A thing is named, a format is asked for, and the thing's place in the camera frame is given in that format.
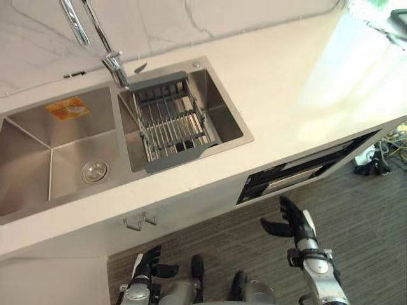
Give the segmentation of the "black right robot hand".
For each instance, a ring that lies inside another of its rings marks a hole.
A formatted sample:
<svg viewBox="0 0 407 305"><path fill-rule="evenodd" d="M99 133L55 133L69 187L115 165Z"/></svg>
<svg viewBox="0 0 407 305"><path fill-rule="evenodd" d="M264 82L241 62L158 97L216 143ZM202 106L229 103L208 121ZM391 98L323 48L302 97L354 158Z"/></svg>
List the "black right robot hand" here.
<svg viewBox="0 0 407 305"><path fill-rule="evenodd" d="M301 251L312 245L317 249L316 233L303 211L286 196L279 197L279 205L285 222L272 222L261 217L259 221L264 231L276 237L294 238L296 248Z"/></svg>

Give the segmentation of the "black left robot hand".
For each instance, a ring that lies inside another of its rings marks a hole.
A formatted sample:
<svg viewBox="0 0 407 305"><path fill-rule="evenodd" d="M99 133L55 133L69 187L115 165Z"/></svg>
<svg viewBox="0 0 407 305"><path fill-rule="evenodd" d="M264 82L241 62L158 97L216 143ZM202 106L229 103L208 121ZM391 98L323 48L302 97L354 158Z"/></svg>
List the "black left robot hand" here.
<svg viewBox="0 0 407 305"><path fill-rule="evenodd" d="M150 248L147 252L141 253L141 260L136 264L134 274L127 285L128 288L135 284L143 284L150 288L153 282L153 277L169 279L178 274L179 265L160 263L161 253L161 245L155 246Z"/></svg>

